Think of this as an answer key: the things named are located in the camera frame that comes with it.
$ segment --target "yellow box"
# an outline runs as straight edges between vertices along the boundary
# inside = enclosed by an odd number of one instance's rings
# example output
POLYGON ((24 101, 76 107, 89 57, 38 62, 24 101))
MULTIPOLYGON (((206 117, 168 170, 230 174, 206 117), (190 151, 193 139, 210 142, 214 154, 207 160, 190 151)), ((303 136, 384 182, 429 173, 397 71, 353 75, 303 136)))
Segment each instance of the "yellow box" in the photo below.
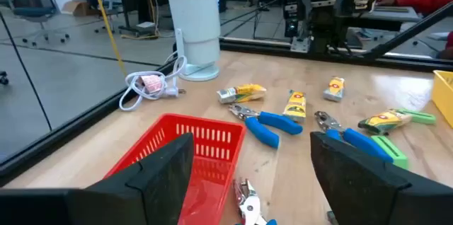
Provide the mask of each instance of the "yellow box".
POLYGON ((453 72, 434 70, 431 99, 453 127, 453 72))

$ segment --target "red sleeve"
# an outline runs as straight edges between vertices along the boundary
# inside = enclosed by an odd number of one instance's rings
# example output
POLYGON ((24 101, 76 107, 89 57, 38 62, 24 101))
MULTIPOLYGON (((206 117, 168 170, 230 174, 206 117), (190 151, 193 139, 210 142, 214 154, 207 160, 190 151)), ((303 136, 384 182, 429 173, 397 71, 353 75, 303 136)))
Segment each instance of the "red sleeve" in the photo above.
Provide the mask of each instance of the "red sleeve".
POLYGON ((428 15, 453 0, 395 0, 396 6, 412 6, 417 13, 428 15))

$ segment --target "blue handle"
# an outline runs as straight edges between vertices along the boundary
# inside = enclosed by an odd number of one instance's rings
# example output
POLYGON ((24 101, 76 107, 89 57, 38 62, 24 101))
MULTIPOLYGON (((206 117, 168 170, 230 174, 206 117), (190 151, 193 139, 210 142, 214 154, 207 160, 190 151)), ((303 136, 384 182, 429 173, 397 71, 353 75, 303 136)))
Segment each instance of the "blue handle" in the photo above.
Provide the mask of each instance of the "blue handle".
POLYGON ((301 125, 291 121, 289 118, 270 112, 261 112, 260 116, 258 116, 258 121, 264 125, 281 129, 290 134, 300 134, 303 130, 301 125))
POLYGON ((394 162, 392 157, 390 157, 376 142, 362 133, 356 132, 353 129, 347 129, 345 130, 343 137, 346 142, 371 156, 380 158, 390 163, 394 162))
POLYGON ((246 119, 246 126, 262 143, 278 149, 280 144, 279 137, 259 123, 256 117, 248 117, 246 119))
POLYGON ((333 139, 337 139, 338 141, 343 141, 343 137, 341 136, 340 132, 336 129, 327 129, 326 135, 333 139))

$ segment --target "green-handled tool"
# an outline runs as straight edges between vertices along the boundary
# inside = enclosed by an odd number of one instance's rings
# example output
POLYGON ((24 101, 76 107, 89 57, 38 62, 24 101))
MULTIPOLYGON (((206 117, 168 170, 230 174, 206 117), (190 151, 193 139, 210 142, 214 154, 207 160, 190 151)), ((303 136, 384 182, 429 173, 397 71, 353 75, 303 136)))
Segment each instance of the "green-handled tool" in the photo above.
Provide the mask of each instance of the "green-handled tool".
POLYGON ((427 124, 427 125, 432 125, 432 124, 436 123, 436 117, 434 115, 431 115, 428 113, 423 113, 423 112, 417 112, 414 110, 407 110, 404 108, 397 109, 397 110, 400 113, 412 115, 411 122, 423 123, 423 124, 427 124))
POLYGON ((395 166, 406 170, 408 169, 408 158, 390 141, 390 139, 385 136, 373 136, 371 139, 373 139, 390 157, 392 157, 395 166))

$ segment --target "blue-handled pliers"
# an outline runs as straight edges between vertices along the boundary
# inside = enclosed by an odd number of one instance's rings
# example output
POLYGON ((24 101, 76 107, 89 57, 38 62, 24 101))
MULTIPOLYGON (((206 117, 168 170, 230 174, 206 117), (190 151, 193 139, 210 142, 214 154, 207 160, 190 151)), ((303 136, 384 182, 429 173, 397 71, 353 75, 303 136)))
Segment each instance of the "blue-handled pliers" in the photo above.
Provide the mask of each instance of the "blue-handled pliers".
POLYGON ((278 148, 280 139, 275 133, 264 127, 264 125, 276 127, 289 134, 300 134, 302 132, 301 125, 282 115, 276 115, 270 112, 258 113, 247 108, 245 105, 239 104, 232 104, 229 106, 229 109, 235 116, 246 122, 247 128, 256 138, 273 148, 278 148))
POLYGON ((333 139, 338 141, 345 141, 357 149, 380 158, 384 161, 393 163, 394 160, 388 155, 375 141, 369 137, 359 133, 353 129, 343 129, 335 119, 333 119, 327 112, 315 112, 314 117, 318 122, 319 127, 333 139))

